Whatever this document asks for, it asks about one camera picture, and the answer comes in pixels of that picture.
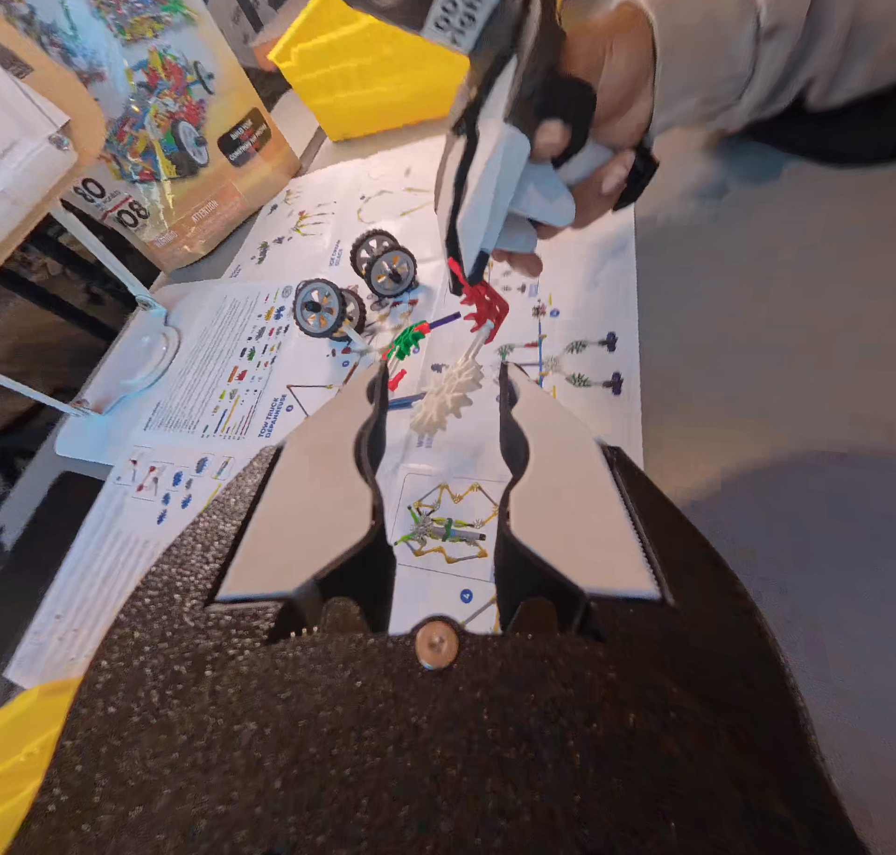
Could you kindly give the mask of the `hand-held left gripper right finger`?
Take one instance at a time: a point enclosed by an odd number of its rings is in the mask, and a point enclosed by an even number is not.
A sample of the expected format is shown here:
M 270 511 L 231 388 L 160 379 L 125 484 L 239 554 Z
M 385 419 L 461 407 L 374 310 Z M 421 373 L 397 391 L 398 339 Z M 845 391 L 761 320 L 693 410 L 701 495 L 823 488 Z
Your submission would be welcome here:
M 512 362 L 499 373 L 498 435 L 512 541 L 588 596 L 660 600 L 605 442 Z

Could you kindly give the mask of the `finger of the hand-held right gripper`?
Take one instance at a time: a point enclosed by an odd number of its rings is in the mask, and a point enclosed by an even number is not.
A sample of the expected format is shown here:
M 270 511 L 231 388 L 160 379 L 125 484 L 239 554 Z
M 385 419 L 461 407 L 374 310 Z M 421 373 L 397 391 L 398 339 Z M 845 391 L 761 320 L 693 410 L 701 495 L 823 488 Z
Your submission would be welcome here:
M 481 282 L 530 156 L 527 136 L 508 123 L 478 123 L 449 154 L 448 257 L 465 282 Z
M 466 105 L 459 119 L 457 132 L 451 132 L 445 139 L 442 160 L 435 181 L 435 214 L 442 236 L 443 250 L 448 257 L 448 200 L 452 171 L 448 169 L 449 154 L 453 149 L 461 151 L 465 137 L 475 131 L 478 123 L 508 123 L 506 115 L 510 101 L 513 72 L 503 71 L 487 93 L 480 93 L 478 102 L 472 100 Z

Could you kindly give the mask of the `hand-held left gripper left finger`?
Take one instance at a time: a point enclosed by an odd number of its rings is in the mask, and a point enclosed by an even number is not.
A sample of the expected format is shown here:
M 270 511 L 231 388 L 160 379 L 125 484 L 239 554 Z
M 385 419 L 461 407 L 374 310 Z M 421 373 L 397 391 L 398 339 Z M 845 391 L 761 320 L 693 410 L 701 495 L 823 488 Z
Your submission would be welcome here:
M 376 419 L 386 367 L 357 370 L 283 440 L 256 492 L 214 603 L 289 599 L 360 543 L 373 521 L 373 483 L 359 468 L 362 429 Z

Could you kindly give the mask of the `red connector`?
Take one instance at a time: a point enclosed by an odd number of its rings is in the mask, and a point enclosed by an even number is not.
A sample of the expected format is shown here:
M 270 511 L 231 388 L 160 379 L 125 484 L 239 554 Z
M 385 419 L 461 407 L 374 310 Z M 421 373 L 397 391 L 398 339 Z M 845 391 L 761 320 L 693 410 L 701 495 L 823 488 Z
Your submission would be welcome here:
M 447 259 L 449 289 L 463 306 L 471 309 L 464 319 L 472 321 L 472 332 L 486 332 L 484 343 L 491 343 L 509 313 L 506 300 L 485 280 L 467 280 L 463 267 L 454 258 Z

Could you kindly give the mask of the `white snowflake connector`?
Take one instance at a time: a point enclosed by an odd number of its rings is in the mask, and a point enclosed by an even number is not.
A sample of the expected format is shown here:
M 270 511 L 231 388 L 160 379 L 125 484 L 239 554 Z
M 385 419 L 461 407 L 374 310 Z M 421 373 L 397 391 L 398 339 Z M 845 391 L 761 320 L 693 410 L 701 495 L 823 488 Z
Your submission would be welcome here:
M 472 394 L 481 389 L 484 371 L 476 357 L 459 358 L 439 385 L 429 389 L 411 411 L 410 429 L 417 435 L 434 436 L 447 429 L 449 419 L 459 419 L 472 405 Z

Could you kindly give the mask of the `green connector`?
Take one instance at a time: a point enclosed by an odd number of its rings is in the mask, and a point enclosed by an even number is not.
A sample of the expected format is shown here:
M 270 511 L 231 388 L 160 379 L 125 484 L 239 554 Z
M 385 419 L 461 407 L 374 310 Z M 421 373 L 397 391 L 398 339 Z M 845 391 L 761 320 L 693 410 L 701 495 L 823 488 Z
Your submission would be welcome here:
M 402 362 L 408 358 L 430 333 L 430 323 L 424 321 L 403 328 L 383 352 L 382 360 Z

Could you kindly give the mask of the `person's right forearm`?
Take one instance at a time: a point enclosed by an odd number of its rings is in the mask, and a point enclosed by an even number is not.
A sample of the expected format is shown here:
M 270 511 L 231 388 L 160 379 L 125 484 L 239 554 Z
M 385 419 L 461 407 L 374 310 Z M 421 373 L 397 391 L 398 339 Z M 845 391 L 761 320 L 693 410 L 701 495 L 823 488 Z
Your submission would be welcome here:
M 644 11 L 651 135 L 736 132 L 797 100 L 832 110 L 895 82 L 895 0 L 616 0 Z

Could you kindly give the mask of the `person's right hand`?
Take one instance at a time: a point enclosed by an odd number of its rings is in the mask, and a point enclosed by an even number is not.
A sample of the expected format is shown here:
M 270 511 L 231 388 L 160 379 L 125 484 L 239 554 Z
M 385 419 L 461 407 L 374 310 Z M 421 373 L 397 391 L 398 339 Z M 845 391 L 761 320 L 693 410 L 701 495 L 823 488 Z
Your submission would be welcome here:
M 559 66 L 595 90 L 590 137 L 613 152 L 572 188 L 573 228 L 582 229 L 614 209 L 651 124 L 656 57 L 650 19 L 640 6 L 621 2 L 574 25 L 566 33 Z

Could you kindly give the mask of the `stack of yellow plastic bins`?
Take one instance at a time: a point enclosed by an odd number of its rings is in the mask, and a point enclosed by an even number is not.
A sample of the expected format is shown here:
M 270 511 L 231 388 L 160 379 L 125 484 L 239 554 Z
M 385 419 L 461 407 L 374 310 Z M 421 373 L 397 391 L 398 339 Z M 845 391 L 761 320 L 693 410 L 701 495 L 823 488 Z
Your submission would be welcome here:
M 561 0 L 308 0 L 270 59 L 331 141 L 449 117 L 503 71 L 506 119 L 531 132 L 533 94 L 563 35 Z

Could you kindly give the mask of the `toy wheel pair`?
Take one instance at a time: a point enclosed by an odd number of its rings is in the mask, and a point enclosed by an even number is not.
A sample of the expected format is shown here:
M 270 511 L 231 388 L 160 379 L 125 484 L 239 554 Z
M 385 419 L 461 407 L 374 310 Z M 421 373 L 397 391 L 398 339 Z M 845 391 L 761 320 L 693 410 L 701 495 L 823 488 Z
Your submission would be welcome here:
M 366 308 L 353 289 L 342 288 L 323 278 L 303 280 L 297 285 L 293 317 L 307 336 L 327 340 L 359 353 L 369 350 L 363 337 Z
M 350 264 L 381 301 L 394 300 L 419 285 L 415 256 L 387 231 L 365 231 L 353 242 Z

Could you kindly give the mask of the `white printed instruction sheet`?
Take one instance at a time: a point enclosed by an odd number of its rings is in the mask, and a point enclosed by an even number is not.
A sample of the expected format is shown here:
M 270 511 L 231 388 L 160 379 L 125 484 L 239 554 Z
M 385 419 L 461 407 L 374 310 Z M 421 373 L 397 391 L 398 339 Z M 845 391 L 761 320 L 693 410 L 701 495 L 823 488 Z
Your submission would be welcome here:
M 2 679 L 22 688 L 83 675 L 112 617 L 143 574 L 263 448 L 277 446 L 373 355 L 303 334 L 297 285 L 323 278 L 364 301 L 364 339 L 384 350 L 410 323 L 467 313 L 446 290 L 437 253 L 434 177 L 441 136 L 299 177 L 264 206 L 223 280 L 160 291 L 183 337 L 165 375 L 106 415 L 66 420 L 56 448 L 112 466 Z M 415 256 L 418 281 L 379 300 L 350 264 L 353 242 L 381 229 Z M 478 354 L 485 377 L 472 405 L 435 436 L 414 435 L 411 409 L 392 411 L 379 470 L 393 537 L 408 505 L 478 523 L 478 545 L 403 544 L 390 629 L 428 604 L 497 630 L 491 565 L 493 504 L 509 477 L 498 452 L 498 372 L 508 359 L 583 420 L 643 462 L 633 208 L 543 243 L 536 280 L 491 265 L 510 311 Z

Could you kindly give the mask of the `white metal stand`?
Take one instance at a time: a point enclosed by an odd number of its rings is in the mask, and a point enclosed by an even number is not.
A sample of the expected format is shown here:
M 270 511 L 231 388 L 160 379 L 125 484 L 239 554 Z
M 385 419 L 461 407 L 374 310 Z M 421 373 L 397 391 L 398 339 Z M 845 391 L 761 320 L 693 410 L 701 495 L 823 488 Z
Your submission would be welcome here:
M 79 396 L 70 402 L 60 401 L 5 375 L 1 377 L 1 385 L 64 415 L 73 417 L 106 415 L 111 413 L 120 401 L 144 391 L 162 378 L 181 345 L 181 335 L 168 323 L 168 311 L 165 306 L 153 297 L 150 289 L 141 283 L 139 278 L 74 212 L 68 210 L 63 203 L 58 203 L 49 213 L 89 249 L 99 263 L 116 277 L 134 298 L 140 315 L 137 332 L 125 332 L 124 343 L 113 347 L 108 356 L 112 370 L 109 372 L 102 370 L 99 373 L 106 388 L 102 391 L 98 402 L 90 401 L 84 396 Z

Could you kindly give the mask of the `construction toy kit box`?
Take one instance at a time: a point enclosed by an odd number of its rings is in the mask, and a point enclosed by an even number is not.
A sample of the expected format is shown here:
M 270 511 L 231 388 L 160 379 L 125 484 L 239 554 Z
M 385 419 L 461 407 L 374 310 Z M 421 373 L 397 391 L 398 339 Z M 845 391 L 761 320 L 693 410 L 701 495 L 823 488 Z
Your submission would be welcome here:
M 2 0 L 2 16 L 103 115 L 63 199 L 161 270 L 207 255 L 297 174 L 205 0 Z

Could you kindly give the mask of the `black flat panel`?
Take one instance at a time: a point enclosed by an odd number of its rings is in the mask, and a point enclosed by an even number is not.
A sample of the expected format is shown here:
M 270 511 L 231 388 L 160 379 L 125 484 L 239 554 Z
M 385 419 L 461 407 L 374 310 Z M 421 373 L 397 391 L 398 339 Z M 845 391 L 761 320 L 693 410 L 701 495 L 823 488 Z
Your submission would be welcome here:
M 1 666 L 13 657 L 104 482 L 57 477 L 10 551 L 2 551 Z

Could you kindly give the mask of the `dark cloth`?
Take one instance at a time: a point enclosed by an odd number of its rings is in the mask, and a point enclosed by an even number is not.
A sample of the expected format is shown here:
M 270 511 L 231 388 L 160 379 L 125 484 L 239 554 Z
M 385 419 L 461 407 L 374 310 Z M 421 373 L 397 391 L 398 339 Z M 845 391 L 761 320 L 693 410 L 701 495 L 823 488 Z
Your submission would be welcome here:
M 829 110 L 797 99 L 741 129 L 740 139 L 825 166 L 875 167 L 895 162 L 895 87 Z

